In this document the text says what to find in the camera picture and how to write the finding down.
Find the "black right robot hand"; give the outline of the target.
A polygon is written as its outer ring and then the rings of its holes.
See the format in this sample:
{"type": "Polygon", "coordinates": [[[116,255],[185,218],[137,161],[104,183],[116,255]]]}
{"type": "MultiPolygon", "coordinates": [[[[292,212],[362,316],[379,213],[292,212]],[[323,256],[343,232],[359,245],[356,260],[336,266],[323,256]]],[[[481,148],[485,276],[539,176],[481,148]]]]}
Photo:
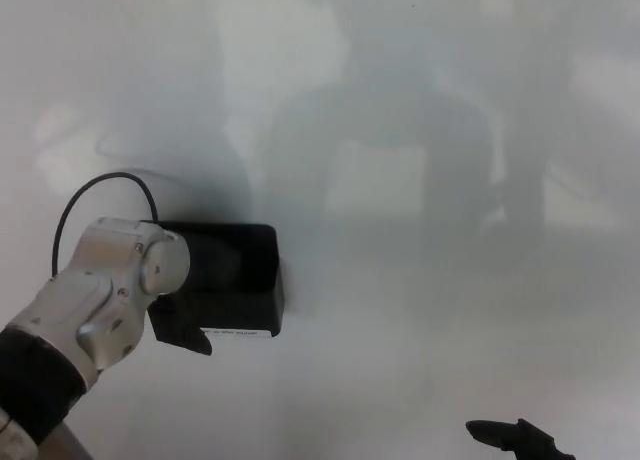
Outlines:
{"type": "Polygon", "coordinates": [[[524,419],[516,423],[490,420],[467,421],[465,427],[478,442],[512,452],[517,460],[574,460],[560,451],[552,436],[524,419]]]}

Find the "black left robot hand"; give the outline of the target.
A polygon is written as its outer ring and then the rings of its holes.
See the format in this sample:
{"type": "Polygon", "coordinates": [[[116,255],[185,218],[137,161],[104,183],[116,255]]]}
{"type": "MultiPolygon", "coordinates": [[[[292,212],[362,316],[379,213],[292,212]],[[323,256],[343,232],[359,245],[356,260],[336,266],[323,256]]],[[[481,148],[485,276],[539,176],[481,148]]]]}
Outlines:
{"type": "Polygon", "coordinates": [[[240,275],[241,254],[211,236],[183,237],[190,255],[186,280],[176,292],[160,296],[150,306],[149,318],[159,342],[210,356],[212,346],[200,319],[204,296],[234,285],[240,275]]]}

